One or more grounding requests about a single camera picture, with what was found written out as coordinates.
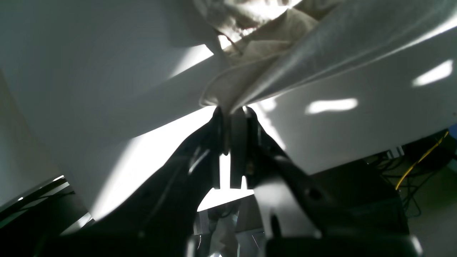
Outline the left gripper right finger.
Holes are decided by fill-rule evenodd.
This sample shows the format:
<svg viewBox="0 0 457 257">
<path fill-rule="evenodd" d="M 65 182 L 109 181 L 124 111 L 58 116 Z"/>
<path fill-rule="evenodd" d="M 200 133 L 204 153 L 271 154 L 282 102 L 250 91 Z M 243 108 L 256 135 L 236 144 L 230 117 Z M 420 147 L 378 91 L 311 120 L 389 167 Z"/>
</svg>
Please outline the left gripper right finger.
<svg viewBox="0 0 457 257">
<path fill-rule="evenodd" d="M 241 107 L 230 115 L 231 186 L 252 189 L 266 241 L 261 257 L 420 257 L 412 235 L 369 229 L 296 166 Z"/>
</svg>

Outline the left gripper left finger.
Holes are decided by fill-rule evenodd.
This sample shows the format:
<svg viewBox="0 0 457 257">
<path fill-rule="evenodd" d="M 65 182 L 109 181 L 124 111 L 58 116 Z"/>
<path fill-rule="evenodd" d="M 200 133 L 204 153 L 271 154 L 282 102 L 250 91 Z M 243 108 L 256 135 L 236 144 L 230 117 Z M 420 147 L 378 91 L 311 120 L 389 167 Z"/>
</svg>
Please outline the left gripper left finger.
<svg viewBox="0 0 457 257">
<path fill-rule="evenodd" d="M 49 238 L 38 257 L 183 257 L 197 209 L 219 183 L 223 115 L 187 137 L 130 197 L 96 223 Z"/>
</svg>

